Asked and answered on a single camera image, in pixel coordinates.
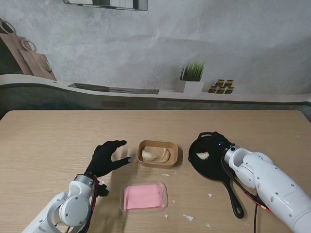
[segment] pink food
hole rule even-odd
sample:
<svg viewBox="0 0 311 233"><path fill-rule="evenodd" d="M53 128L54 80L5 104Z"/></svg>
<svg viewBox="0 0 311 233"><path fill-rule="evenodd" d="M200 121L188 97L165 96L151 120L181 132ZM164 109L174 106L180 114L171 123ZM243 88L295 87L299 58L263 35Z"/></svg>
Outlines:
<svg viewBox="0 0 311 233"><path fill-rule="evenodd" d="M164 207L160 184L127 186L124 190L124 210Z"/></svg>

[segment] dumpling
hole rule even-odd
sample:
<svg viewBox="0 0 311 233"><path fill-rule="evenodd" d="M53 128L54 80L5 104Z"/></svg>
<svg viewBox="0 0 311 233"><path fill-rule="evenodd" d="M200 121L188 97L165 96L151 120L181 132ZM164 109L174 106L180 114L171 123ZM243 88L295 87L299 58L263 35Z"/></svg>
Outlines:
<svg viewBox="0 0 311 233"><path fill-rule="evenodd" d="M208 159L209 157L209 153L208 152L204 152L204 153L197 153L196 154L200 159Z"/></svg>
<svg viewBox="0 0 311 233"><path fill-rule="evenodd" d="M158 163L166 163L170 159L170 152L164 148L164 153L162 157L159 159Z"/></svg>
<svg viewBox="0 0 311 233"><path fill-rule="evenodd" d="M144 150L142 151L141 156L142 156L143 160L145 160L145 161L153 161L153 160L159 158L157 155L152 154L152 153L147 152L147 151L144 151Z"/></svg>

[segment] plastic container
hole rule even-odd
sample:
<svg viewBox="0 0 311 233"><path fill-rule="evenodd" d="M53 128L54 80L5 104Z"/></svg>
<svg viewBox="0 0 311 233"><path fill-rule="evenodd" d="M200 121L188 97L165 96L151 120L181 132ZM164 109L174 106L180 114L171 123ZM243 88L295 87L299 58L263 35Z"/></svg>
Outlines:
<svg viewBox="0 0 311 233"><path fill-rule="evenodd" d="M143 158L141 155L143 150L156 154L156 155L162 155L163 148L167 148L171 154L170 159L167 162L158 163L157 161L159 159L156 159L153 161L143 161ZM172 168L176 164L177 158L178 158L178 146L173 142L159 142L159 141L144 140L139 144L137 159L144 166L157 167L157 168Z"/></svg>
<svg viewBox="0 0 311 233"><path fill-rule="evenodd" d="M129 186L140 186L140 185L152 185L152 184L156 184L156 185L160 185L162 187L162 192L163 192L163 206L162 207L151 207L151 208L140 208L140 209L125 209L124 208L124 202L125 200L125 191L126 188ZM126 186L123 187L123 189L121 190L121 194L120 194L120 209L123 212L130 212L130 213L149 213L149 212L161 212L163 210L166 209L166 207L168 206L168 196L167 196L167 189L166 186L163 182L160 181L155 181L155 182L144 182L144 183L129 183Z"/></svg>

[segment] gray wall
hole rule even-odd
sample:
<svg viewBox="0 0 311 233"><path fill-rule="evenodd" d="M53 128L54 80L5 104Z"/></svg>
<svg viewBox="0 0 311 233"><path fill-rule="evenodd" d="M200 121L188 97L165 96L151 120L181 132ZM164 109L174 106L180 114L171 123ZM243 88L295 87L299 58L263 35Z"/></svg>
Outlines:
<svg viewBox="0 0 311 233"><path fill-rule="evenodd" d="M69 83L174 89L182 65L205 62L206 88L311 92L311 0L149 0L147 12L0 0L0 17Z"/></svg>

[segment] white planter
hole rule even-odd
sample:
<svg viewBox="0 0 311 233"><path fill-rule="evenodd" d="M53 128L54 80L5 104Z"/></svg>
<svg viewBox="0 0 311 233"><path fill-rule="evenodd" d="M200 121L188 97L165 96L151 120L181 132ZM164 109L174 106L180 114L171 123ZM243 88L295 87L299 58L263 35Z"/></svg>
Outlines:
<svg viewBox="0 0 311 233"><path fill-rule="evenodd" d="M184 92L186 94L198 95L202 92L204 82L190 82L179 80L176 91Z"/></svg>

